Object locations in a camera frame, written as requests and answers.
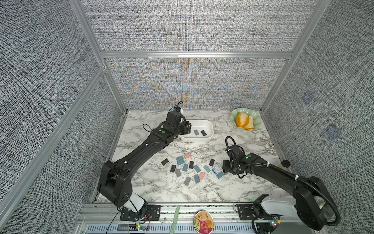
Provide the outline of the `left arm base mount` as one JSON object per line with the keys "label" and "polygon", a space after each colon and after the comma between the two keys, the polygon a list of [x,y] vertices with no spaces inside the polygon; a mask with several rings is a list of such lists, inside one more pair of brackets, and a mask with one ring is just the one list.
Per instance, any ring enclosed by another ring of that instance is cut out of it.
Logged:
{"label": "left arm base mount", "polygon": [[161,205],[147,204],[139,211],[132,211],[131,209],[122,207],[120,214],[121,221],[144,222],[145,219],[148,221],[159,221],[161,215]]}

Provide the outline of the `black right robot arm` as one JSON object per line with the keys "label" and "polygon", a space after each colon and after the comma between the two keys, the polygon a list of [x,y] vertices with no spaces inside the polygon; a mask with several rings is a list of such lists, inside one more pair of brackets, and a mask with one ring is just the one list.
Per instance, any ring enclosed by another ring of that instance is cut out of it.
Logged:
{"label": "black right robot arm", "polygon": [[260,156],[245,155],[241,148],[226,149],[229,160],[224,160],[223,171],[233,175],[251,174],[262,177],[285,190],[296,200],[292,212],[309,228],[319,231],[325,225],[337,226],[341,215],[322,180],[306,178],[270,164]]}

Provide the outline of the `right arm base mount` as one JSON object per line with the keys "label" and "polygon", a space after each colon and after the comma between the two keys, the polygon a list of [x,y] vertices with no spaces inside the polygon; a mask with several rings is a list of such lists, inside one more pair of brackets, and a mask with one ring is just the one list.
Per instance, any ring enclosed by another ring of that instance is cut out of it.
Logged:
{"label": "right arm base mount", "polygon": [[267,215],[260,204],[236,204],[235,211],[238,213],[240,220],[251,220],[256,216]]}

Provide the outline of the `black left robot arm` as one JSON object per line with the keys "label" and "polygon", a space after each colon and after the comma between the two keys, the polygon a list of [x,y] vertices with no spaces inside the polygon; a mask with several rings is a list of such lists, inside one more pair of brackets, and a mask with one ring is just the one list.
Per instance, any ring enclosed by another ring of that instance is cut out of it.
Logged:
{"label": "black left robot arm", "polygon": [[97,190],[116,207],[124,206],[131,199],[134,174],[179,135],[191,133],[191,127],[189,121],[184,121],[173,127],[164,124],[153,129],[147,139],[128,155],[115,162],[104,163]]}

